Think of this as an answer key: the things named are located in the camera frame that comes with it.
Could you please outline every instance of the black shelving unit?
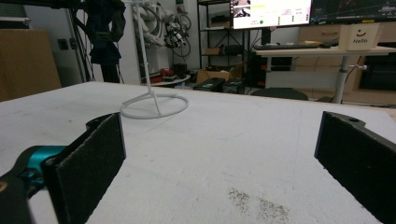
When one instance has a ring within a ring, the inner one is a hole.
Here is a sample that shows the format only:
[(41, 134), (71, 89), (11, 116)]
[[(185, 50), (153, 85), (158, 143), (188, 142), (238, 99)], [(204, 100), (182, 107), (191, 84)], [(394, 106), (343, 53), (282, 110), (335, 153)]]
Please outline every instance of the black shelving unit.
[[(210, 27), (210, 21), (209, 21), (209, 8), (213, 5), (220, 5), (223, 4), (225, 8), (230, 7), (230, 1), (224, 1), (224, 0), (209, 0), (209, 1), (199, 1), (197, 0), (197, 16), (198, 16), (198, 38), (199, 38), (199, 59), (200, 59), (200, 67), (203, 68), (203, 58), (207, 57), (208, 63), (211, 64), (211, 57), (224, 57), (227, 60), (227, 64), (230, 64), (230, 57), (234, 57), (233, 55), (227, 55), (224, 52), (220, 55), (206, 55), (204, 54), (203, 47), (204, 47), (204, 40), (202, 39), (203, 33), (206, 33), (206, 43), (205, 46), (207, 48), (218, 48), (220, 47), (221, 44), (224, 45), (230, 45), (230, 43), (235, 43), (237, 45), (241, 45), (244, 52), (239, 55), (241, 57), (241, 62), (245, 60), (246, 55), (249, 52), (249, 49), (247, 49), (247, 40), (246, 37), (249, 38), (249, 31), (235, 31), (231, 29), (215, 29), (215, 30), (210, 30), (210, 29), (205, 29), (206, 27)], [(203, 24), (201, 24), (200, 20), (200, 9), (204, 7), (205, 8), (205, 27), (203, 27)], [(216, 44), (211, 43), (211, 38), (210, 36), (215, 35), (217, 37), (220, 37), (220, 41), (218, 41)]]

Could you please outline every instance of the standing desk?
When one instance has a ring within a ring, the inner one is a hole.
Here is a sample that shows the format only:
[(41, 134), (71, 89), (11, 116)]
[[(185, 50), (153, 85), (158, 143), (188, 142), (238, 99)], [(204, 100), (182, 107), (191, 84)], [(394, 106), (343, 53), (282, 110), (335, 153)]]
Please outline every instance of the standing desk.
[[(330, 49), (276, 49), (257, 50), (257, 55), (268, 57), (265, 88), (331, 88), (335, 89), (334, 103), (340, 104), (343, 98), (347, 68), (351, 56), (378, 56), (396, 52), (396, 49), (376, 47), (371, 50), (344, 50), (338, 47)], [(271, 57), (329, 57), (342, 56), (343, 60), (338, 72), (273, 72)]]
[[(366, 122), (396, 142), (383, 111), (153, 87), (190, 100), (161, 119), (121, 118), (127, 158), (88, 223), (378, 223), (314, 158), (322, 112)], [(117, 112), (147, 87), (89, 82), (0, 103), (0, 174), (36, 145), (66, 146), (85, 123)], [(162, 110), (177, 104), (160, 98)], [(150, 100), (136, 103), (151, 113)], [(50, 196), (29, 201), (56, 223)]]

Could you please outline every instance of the monitor screen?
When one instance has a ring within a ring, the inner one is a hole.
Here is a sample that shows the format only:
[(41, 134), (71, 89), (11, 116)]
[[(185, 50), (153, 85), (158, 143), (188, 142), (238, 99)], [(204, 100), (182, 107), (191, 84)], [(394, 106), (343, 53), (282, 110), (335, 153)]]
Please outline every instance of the monitor screen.
[(230, 0), (233, 29), (309, 23), (311, 0)]
[(396, 0), (313, 0), (311, 24), (396, 21)]

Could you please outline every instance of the chair seat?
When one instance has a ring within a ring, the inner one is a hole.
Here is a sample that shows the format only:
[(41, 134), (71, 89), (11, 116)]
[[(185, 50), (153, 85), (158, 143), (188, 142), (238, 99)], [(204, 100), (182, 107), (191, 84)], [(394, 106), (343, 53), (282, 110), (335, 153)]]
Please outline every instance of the chair seat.
[(269, 88), (254, 91), (251, 95), (308, 101), (308, 96), (292, 88)]

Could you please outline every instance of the teal metallic part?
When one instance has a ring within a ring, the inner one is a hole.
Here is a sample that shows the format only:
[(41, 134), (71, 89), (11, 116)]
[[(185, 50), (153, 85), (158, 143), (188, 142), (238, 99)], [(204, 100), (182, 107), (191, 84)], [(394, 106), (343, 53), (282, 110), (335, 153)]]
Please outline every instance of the teal metallic part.
[(41, 171), (40, 162), (45, 160), (50, 156), (54, 156), (59, 154), (62, 150), (64, 150), (65, 146), (49, 146), (49, 147), (41, 147), (33, 153), (29, 162), (27, 163), (27, 168), (36, 169), (41, 175), (43, 172)]

